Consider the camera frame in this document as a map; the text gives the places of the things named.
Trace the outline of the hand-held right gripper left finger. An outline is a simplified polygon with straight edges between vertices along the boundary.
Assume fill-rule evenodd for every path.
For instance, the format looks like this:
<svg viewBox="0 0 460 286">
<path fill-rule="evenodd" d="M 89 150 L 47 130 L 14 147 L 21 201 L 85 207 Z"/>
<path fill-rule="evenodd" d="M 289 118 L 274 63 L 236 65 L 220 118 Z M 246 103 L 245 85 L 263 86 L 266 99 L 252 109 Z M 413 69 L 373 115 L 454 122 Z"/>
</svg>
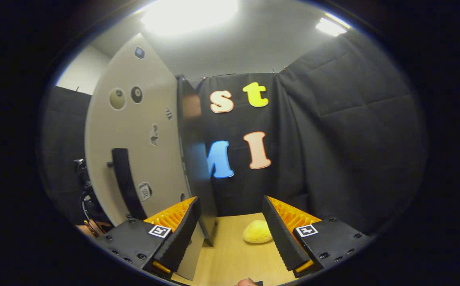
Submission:
<svg viewBox="0 0 460 286">
<path fill-rule="evenodd" d="M 132 215 L 117 226 L 95 233 L 105 250 L 130 266 L 164 279 L 193 279 L 202 248 L 198 197 L 185 199 L 141 219 Z"/>
</svg>

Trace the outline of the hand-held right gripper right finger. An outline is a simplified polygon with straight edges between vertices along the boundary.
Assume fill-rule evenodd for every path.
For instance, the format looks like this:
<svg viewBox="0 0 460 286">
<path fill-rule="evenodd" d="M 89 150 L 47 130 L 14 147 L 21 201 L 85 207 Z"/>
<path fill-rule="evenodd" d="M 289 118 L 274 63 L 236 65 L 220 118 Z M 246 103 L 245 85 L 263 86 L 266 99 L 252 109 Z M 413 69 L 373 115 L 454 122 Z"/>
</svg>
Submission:
<svg viewBox="0 0 460 286">
<path fill-rule="evenodd" d="M 267 195 L 261 212 L 286 269 L 296 278 L 342 264 L 374 241 L 339 218 L 319 219 Z"/>
</svg>

